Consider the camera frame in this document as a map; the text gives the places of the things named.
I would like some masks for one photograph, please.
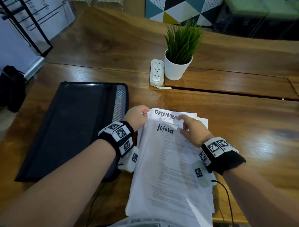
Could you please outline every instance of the person's left hand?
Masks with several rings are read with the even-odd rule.
[[[134,129],[134,132],[136,132],[139,129],[141,129],[141,127],[146,123],[147,121],[146,113],[149,110],[150,109],[144,105],[134,106],[128,110],[125,117],[123,118],[123,121],[129,122],[129,124]]]

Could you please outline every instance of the yellow triangle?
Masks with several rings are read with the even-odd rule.
[[[163,16],[163,23],[168,23],[168,24],[175,24],[178,25],[179,22],[174,19],[172,16],[170,16],[168,13],[164,12]]]

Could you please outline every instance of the electrical outlet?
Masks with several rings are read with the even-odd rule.
[[[150,66],[149,84],[161,87],[164,83],[164,62],[154,59]]]

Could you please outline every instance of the handwritten word december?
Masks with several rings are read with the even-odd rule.
[[[163,117],[170,117],[174,120],[176,120],[177,116],[176,115],[173,115],[173,114],[170,114],[170,113],[165,113],[165,112],[161,112],[159,110],[155,110],[155,115],[158,114],[158,116],[163,116]]]
[[[173,134],[173,129],[169,129],[169,128],[166,128],[165,126],[160,126],[160,124],[159,124],[159,126],[158,126],[158,129],[157,129],[157,131],[162,131],[162,132],[169,132],[170,134]]]

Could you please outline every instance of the person's right arm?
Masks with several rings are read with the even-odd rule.
[[[193,145],[201,147],[213,138],[201,121],[186,115],[178,119],[184,120],[181,133]],[[285,196],[247,163],[224,171],[223,177],[252,227],[299,226],[299,203]]]

